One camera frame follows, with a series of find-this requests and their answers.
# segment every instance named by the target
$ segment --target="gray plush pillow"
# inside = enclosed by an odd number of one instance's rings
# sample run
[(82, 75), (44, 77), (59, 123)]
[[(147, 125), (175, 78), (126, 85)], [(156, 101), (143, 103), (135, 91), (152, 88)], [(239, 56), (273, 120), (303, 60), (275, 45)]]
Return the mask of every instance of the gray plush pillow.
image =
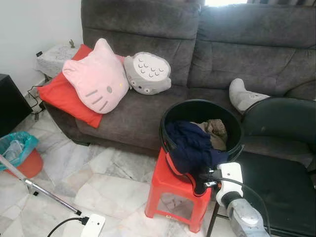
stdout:
[(127, 56), (124, 69), (130, 85), (141, 94), (154, 95), (171, 87), (169, 63), (151, 53)]

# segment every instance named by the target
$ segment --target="window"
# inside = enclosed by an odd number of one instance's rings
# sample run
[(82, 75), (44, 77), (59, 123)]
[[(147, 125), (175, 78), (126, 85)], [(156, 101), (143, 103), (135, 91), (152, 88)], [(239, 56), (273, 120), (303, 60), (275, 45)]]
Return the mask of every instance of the window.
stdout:
[(205, 0), (206, 6), (225, 6), (239, 3), (247, 3), (247, 0)]

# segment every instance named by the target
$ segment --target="sofa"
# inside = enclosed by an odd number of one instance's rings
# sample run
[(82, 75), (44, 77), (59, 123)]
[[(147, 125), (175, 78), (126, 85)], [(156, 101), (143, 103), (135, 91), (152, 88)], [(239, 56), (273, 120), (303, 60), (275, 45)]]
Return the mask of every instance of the sofa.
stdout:
[[(158, 151), (163, 113), (187, 99), (206, 99), (241, 115), (229, 100), (229, 85), (242, 78), (248, 90), (276, 97), (314, 100), (316, 11), (314, 7), (240, 4), (199, 6), (172, 0), (82, 0), (83, 42), (105, 38), (122, 56), (150, 52), (171, 66), (172, 87), (157, 95), (129, 90), (93, 128), (45, 104), (61, 130), (88, 145), (127, 144)], [(315, 155), (308, 144), (247, 137), (245, 150), (299, 160)]]

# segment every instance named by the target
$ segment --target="red pillow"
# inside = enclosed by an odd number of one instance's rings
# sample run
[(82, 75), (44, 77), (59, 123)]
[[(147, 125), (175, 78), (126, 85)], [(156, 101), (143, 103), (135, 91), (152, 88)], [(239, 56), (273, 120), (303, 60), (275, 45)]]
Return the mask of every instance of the red pillow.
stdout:
[[(92, 49), (82, 44), (73, 60), (83, 59), (91, 51)], [(117, 55), (117, 57), (121, 62), (124, 60), (122, 56)], [(62, 73), (58, 74), (50, 84), (38, 87), (38, 91), (43, 101), (71, 114), (75, 118), (85, 121), (92, 127), (97, 128), (99, 126), (102, 114), (94, 112), (81, 102), (75, 88)]]

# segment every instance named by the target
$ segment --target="white cloth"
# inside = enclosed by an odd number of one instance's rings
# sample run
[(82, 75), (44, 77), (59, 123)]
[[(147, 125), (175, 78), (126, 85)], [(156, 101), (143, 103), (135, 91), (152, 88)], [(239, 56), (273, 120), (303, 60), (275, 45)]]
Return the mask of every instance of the white cloth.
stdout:
[(62, 71), (64, 62), (72, 59), (77, 51), (77, 48), (71, 48), (70, 45), (54, 46), (37, 57), (36, 70), (54, 78)]

